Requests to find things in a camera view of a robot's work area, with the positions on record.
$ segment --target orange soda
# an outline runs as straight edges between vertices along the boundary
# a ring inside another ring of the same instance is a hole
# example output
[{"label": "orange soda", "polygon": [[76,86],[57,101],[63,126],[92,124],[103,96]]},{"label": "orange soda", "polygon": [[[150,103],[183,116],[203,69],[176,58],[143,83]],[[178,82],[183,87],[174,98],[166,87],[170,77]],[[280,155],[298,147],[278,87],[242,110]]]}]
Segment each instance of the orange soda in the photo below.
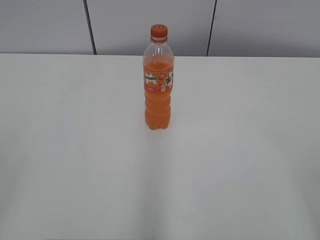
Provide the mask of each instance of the orange soda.
[{"label": "orange soda", "polygon": [[165,25],[153,25],[150,39],[143,55],[145,122],[152,130],[166,129],[171,117],[175,57],[167,44]]}]

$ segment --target table surface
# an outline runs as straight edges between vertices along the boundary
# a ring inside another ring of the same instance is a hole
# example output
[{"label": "table surface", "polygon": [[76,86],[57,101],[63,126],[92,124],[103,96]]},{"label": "table surface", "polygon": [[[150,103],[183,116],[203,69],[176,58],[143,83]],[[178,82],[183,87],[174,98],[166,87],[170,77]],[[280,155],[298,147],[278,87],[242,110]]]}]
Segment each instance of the table surface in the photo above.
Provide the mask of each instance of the table surface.
[{"label": "table surface", "polygon": [[1,240],[320,239],[320,59],[0,54]]}]

